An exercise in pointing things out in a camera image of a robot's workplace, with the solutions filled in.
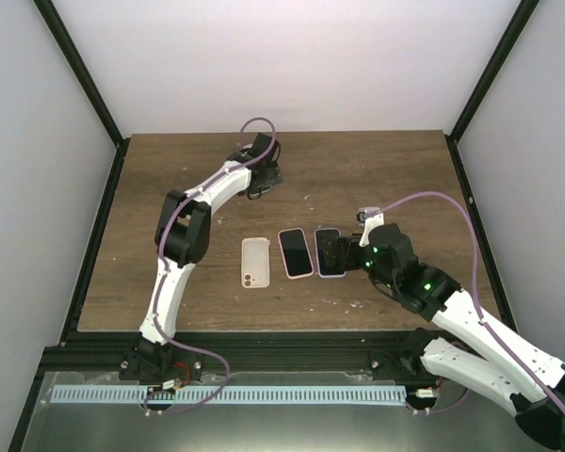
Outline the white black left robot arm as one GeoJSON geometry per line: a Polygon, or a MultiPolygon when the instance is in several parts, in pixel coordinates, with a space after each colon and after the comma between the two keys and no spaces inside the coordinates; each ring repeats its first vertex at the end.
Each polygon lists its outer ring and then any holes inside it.
{"type": "Polygon", "coordinates": [[[208,251],[212,216],[236,196],[255,200],[281,183],[279,153],[279,141],[259,133],[205,181],[166,195],[154,236],[155,283],[134,345],[140,368],[149,378],[162,380],[172,372],[178,310],[192,271],[208,251]]]}

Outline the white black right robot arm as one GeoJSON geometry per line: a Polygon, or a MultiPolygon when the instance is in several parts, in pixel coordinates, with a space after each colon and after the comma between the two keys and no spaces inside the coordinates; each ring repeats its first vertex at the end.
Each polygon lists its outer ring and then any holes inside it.
{"type": "Polygon", "coordinates": [[[324,260],[339,271],[362,270],[382,293],[465,344],[416,330],[399,356],[410,379],[452,379],[506,410],[534,442],[565,444],[565,362],[528,343],[484,309],[474,295],[437,267],[418,260],[394,224],[368,222],[362,234],[321,243],[324,260]]]}

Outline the cream phone case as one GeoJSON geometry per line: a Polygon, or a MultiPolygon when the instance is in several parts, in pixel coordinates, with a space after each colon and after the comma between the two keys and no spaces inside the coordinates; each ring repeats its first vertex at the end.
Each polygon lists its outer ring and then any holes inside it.
{"type": "Polygon", "coordinates": [[[269,240],[267,238],[248,237],[241,241],[241,283],[246,289],[269,287],[269,240]]]}

